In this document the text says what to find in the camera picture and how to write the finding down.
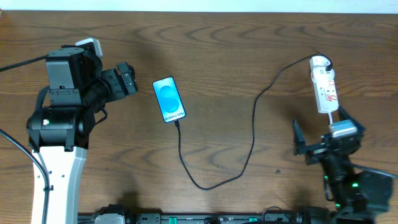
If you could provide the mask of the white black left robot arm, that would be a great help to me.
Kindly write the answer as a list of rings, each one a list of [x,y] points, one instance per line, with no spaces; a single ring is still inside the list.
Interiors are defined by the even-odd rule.
[[[133,66],[103,70],[94,44],[63,46],[45,56],[50,85],[27,121],[34,170],[32,223],[76,223],[80,180],[95,114],[138,91]]]

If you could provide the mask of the blue Galaxy smartphone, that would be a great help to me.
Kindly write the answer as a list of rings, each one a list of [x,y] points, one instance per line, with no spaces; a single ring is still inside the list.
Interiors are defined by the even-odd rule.
[[[186,117],[187,114],[173,77],[154,81],[152,87],[165,123]]]

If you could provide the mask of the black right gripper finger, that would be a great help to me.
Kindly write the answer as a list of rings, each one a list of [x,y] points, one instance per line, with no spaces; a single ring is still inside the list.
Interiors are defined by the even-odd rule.
[[[300,154],[304,154],[307,151],[307,145],[302,129],[296,119],[292,121],[292,129],[294,133],[294,155],[297,156]]]
[[[350,120],[352,123],[357,127],[358,133],[362,134],[366,130],[365,127],[359,123],[356,119],[354,119],[349,113],[342,107],[338,107],[338,116],[340,118],[340,121],[343,120]]]

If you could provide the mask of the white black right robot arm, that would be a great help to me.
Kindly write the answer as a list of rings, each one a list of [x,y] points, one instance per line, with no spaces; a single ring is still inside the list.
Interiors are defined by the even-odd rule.
[[[305,156],[308,166],[321,165],[325,197],[336,207],[335,211],[304,207],[295,223],[375,223],[378,215],[389,211],[397,176],[350,161],[350,155],[361,147],[365,128],[343,107],[338,108],[338,115],[340,121],[312,145],[306,144],[297,120],[292,121],[294,155]]]

